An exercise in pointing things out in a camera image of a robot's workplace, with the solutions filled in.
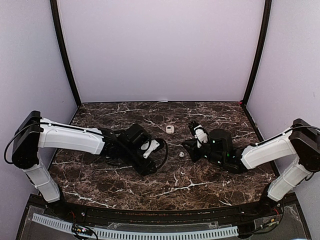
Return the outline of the beige gold-rimmed charging case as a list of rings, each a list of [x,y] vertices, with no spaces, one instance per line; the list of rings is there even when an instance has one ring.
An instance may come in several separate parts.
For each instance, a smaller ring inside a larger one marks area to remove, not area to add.
[[[165,132],[167,134],[173,134],[175,132],[175,127],[173,125],[167,125],[165,127]]]

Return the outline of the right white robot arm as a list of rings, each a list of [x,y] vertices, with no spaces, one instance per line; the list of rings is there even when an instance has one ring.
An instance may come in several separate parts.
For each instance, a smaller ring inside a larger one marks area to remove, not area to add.
[[[266,217],[275,204],[307,177],[320,170],[320,129],[298,118],[284,132],[244,148],[235,148],[231,134],[223,129],[207,132],[201,124],[188,125],[192,139],[182,146],[191,160],[206,159],[233,174],[242,174],[265,163],[295,156],[292,163],[269,186],[255,205],[255,213]]]

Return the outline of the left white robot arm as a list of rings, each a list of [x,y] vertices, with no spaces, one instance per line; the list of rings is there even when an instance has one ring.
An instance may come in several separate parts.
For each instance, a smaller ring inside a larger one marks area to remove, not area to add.
[[[73,150],[121,159],[138,174],[147,176],[157,171],[150,154],[164,147],[160,139],[153,138],[137,123],[126,130],[84,128],[51,121],[36,110],[26,117],[7,145],[12,146],[12,155],[5,162],[23,170],[60,218],[67,218],[71,208],[62,200],[63,194],[42,163],[39,149]]]

